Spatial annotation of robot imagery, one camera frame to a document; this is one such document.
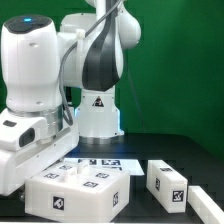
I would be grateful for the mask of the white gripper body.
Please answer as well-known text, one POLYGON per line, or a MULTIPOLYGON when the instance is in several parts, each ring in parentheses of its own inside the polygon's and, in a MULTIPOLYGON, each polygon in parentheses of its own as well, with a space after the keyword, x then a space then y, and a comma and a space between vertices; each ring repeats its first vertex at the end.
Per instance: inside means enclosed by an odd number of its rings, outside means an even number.
POLYGON ((9 151, 0 147, 0 195, 8 196, 24 185, 33 175, 61 159, 79 141, 78 126, 65 127, 47 144, 33 145, 30 149, 9 151))

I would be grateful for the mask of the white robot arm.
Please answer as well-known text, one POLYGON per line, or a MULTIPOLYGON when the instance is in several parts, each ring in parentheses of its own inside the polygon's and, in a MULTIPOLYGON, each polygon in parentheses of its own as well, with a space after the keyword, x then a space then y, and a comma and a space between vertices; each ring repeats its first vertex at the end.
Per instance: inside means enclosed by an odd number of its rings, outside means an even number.
POLYGON ((0 112, 0 195, 8 196, 81 141, 123 137, 115 86, 123 52, 141 37, 125 0, 86 0, 61 24, 16 16, 1 31, 6 107, 0 112))

